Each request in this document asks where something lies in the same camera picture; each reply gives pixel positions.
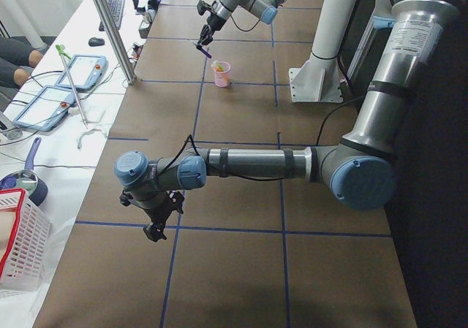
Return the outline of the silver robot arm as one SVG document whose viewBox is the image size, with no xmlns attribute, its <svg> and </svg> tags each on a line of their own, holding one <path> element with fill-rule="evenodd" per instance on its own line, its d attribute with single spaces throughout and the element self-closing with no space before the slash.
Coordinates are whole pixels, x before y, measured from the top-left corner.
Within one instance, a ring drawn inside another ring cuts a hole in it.
<svg viewBox="0 0 468 328">
<path fill-rule="evenodd" d="M 206 45 L 213 41 L 213 36 L 220 31 L 237 7 L 241 7 L 265 24 L 271 24 L 276 17 L 278 7 L 286 0 L 218 0 L 209 4 L 198 0 L 197 12 L 199 15 L 209 13 L 206 24 L 202 27 L 200 37 L 195 47 L 202 51 Z"/>
<path fill-rule="evenodd" d="M 122 185 L 120 202 L 144 210 L 144 233 L 164 238 L 172 212 L 181 212 L 182 191 L 200 188 L 207 177 L 236 176 L 270 181 L 307 178 L 329 187 L 354 210 L 386 204 L 396 189 L 393 142 L 412 100 L 416 77 L 434 52 L 443 28 L 467 0 L 376 0 L 376 22 L 391 33 L 352 131 L 336 146 L 303 150 L 197 148 L 188 137 L 173 158 L 150 160 L 131 150 L 119 156 L 114 172 Z"/>
</svg>

